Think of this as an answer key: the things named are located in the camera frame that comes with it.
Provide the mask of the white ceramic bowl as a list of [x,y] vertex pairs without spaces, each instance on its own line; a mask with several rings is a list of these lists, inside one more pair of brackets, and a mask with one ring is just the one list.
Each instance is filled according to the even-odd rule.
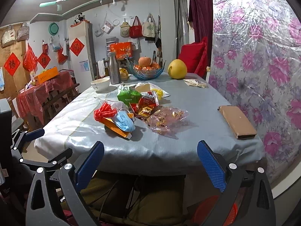
[[96,92],[102,92],[110,86],[110,77],[106,76],[104,78],[94,80],[91,82],[91,86]]

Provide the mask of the red foam fruit net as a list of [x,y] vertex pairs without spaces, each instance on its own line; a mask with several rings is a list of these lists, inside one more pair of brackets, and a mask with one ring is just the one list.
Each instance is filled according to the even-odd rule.
[[104,102],[100,108],[94,110],[94,119],[101,122],[105,118],[112,119],[117,114],[117,109],[112,108],[108,102]]

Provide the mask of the white refrigerator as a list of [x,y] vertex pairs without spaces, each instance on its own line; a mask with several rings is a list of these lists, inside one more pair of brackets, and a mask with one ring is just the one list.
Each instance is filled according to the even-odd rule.
[[92,24],[87,21],[73,24],[68,28],[68,36],[71,67],[82,93],[97,76]]

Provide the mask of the crumpled paper wrapper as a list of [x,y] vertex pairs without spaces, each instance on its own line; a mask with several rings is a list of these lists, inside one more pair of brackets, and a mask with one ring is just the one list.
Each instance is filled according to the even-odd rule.
[[197,79],[184,79],[184,82],[188,86],[192,87],[199,87],[199,88],[207,88],[207,84],[204,82],[201,82]]

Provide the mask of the clear plastic candy bag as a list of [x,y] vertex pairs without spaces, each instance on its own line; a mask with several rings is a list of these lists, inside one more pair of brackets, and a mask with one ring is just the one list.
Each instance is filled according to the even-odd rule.
[[183,120],[189,112],[174,107],[161,107],[156,110],[147,120],[147,127],[160,135],[173,136],[182,127]]

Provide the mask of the red fu diamond poster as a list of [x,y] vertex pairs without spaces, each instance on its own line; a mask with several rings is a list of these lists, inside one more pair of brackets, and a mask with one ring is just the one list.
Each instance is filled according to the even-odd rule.
[[18,57],[14,53],[11,53],[11,55],[8,57],[4,64],[4,68],[11,76],[14,76],[19,66],[20,61]]

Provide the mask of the floral plastic-wrapped mattress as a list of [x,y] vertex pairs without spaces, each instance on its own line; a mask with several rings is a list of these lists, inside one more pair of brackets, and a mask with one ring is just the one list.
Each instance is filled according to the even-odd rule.
[[300,155],[300,22],[286,0],[213,0],[209,82],[253,124],[277,179]]

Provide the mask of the red plastic bag on wall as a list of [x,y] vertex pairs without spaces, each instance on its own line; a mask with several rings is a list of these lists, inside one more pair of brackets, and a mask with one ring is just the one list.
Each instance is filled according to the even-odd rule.
[[27,44],[27,51],[24,56],[23,68],[28,71],[34,71],[37,67],[37,57],[35,56],[31,46]]

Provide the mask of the red tote bag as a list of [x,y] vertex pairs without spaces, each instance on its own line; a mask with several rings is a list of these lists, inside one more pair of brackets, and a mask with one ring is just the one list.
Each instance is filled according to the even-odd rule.
[[129,30],[129,36],[131,38],[140,38],[143,36],[142,34],[142,24],[138,18],[138,16],[135,16],[132,26]]

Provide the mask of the orange box on side table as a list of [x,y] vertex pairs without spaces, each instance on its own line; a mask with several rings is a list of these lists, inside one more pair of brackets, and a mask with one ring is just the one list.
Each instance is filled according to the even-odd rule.
[[58,74],[59,74],[59,72],[58,72],[58,69],[56,66],[53,68],[47,69],[34,77],[35,84],[41,85],[44,82],[56,77]]

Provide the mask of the yellow plastic bag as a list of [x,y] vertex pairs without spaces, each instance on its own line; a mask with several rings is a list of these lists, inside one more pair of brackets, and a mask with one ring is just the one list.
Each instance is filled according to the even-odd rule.
[[128,71],[125,68],[120,68],[119,69],[119,74],[120,78],[122,81],[127,81],[128,80]]

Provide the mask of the orange gift box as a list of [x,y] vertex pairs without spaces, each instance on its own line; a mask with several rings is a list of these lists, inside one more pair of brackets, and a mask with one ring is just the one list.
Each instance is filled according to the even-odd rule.
[[110,52],[114,52],[117,60],[124,60],[125,58],[132,58],[132,43],[120,42],[110,44]]

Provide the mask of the brown cardboard book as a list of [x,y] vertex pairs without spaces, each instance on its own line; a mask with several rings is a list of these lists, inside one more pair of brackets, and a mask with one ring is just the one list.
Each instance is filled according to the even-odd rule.
[[238,140],[252,139],[256,136],[257,131],[237,106],[219,106],[218,111]]

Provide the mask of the blue face mask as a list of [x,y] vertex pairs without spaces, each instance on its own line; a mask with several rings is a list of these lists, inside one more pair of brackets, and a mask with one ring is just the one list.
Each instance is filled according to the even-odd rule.
[[127,111],[119,111],[113,117],[112,120],[122,131],[132,132],[135,130],[135,125],[132,119],[128,116]]

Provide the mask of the red pillow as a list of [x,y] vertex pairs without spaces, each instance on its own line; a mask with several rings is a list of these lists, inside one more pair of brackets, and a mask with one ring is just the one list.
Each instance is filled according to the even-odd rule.
[[207,45],[208,38],[204,37],[201,42],[182,46],[178,59],[185,63],[188,73],[204,77],[208,66]]

